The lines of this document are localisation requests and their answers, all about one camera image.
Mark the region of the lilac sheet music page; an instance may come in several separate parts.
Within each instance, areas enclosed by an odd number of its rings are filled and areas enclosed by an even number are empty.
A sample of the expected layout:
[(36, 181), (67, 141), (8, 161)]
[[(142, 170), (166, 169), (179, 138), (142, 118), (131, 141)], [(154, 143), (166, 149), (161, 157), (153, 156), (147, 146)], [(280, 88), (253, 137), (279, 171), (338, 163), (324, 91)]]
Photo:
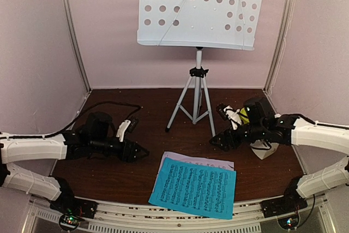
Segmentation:
[(184, 162), (184, 163), (203, 165), (203, 166), (211, 166), (214, 168), (221, 168), (224, 170), (234, 171), (234, 162), (230, 162), (230, 161), (226, 161), (226, 160), (202, 158), (202, 157), (190, 157), (190, 156), (186, 156), (183, 154), (166, 151), (166, 152), (164, 152), (164, 154), (161, 158), (158, 172), (160, 172), (160, 170), (163, 166), (163, 162), (166, 158), (176, 160), (179, 162)]

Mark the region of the blue sheet music page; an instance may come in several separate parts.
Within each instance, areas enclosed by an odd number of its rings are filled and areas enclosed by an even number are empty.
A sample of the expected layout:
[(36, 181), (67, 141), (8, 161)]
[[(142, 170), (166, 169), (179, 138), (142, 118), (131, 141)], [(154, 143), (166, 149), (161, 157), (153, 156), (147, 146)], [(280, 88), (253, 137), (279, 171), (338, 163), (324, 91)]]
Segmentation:
[(196, 216), (232, 219), (237, 173), (165, 158), (148, 202)]

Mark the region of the white perforated music stand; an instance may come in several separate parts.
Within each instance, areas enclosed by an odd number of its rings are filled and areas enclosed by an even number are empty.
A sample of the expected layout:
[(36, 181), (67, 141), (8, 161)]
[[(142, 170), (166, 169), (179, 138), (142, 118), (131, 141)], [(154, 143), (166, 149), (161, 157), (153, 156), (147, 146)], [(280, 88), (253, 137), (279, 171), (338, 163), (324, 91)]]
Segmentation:
[(262, 0), (139, 0), (137, 42), (143, 46), (180, 46), (196, 49), (196, 64), (189, 72), (194, 85), (193, 124), (212, 118), (207, 70), (202, 67), (205, 48), (252, 51)]

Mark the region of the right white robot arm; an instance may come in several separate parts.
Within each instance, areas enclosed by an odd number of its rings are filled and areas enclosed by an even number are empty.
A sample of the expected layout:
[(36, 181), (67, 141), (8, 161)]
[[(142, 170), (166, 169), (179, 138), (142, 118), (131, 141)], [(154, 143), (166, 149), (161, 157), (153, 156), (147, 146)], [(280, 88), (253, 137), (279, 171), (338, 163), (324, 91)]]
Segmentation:
[[(300, 113), (276, 113), (265, 97), (250, 98), (241, 110), (219, 104), (216, 108), (231, 126), (210, 139), (210, 144), (223, 151), (243, 143), (288, 146), (314, 146), (348, 154), (348, 126), (313, 121)], [(317, 193), (348, 184), (348, 156), (309, 175), (293, 178), (283, 196), (261, 202), (264, 217), (297, 212), (307, 207), (306, 200)]]

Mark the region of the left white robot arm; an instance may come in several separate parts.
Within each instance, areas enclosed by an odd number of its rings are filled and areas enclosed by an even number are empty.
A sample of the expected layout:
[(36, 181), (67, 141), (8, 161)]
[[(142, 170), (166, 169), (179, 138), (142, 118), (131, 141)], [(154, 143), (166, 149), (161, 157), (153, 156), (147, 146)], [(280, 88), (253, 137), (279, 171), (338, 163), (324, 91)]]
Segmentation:
[(139, 122), (132, 114), (115, 127), (109, 114), (91, 112), (90, 109), (85, 112), (87, 120), (76, 130), (65, 127), (43, 135), (2, 133), (1, 186), (42, 197), (49, 202), (51, 209), (63, 215), (93, 218), (97, 203), (77, 198), (65, 179), (43, 176), (16, 164), (23, 160), (89, 159), (93, 154), (116, 156), (123, 162), (132, 163), (149, 155), (147, 149), (126, 138)]

